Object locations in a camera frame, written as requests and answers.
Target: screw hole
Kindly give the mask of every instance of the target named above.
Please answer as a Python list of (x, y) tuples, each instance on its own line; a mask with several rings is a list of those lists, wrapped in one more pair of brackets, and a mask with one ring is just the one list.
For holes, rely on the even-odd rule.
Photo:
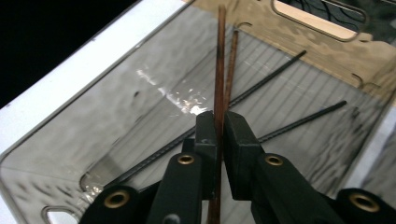
[(283, 164), (282, 159), (280, 159), (277, 156), (267, 156), (267, 157), (265, 157), (265, 161), (271, 165), (276, 165), (276, 166)]
[(108, 208), (119, 208), (129, 201), (129, 193), (125, 190), (118, 190), (105, 198), (105, 206)]
[(189, 155), (184, 155), (181, 156), (177, 159), (178, 163), (183, 164), (183, 165), (188, 165), (194, 162), (194, 157), (189, 156)]
[(359, 209), (364, 210), (366, 212), (377, 212), (379, 211), (379, 205), (370, 197), (360, 194), (353, 193), (349, 196), (349, 200)]

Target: white table surface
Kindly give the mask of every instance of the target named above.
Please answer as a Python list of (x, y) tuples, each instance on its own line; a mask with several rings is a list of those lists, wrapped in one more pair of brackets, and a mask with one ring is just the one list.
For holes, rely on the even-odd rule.
[[(181, 0), (142, 0), (72, 56), (0, 109), (0, 153), (95, 80), (111, 64), (179, 10)], [(0, 223), (16, 223), (0, 198)]]

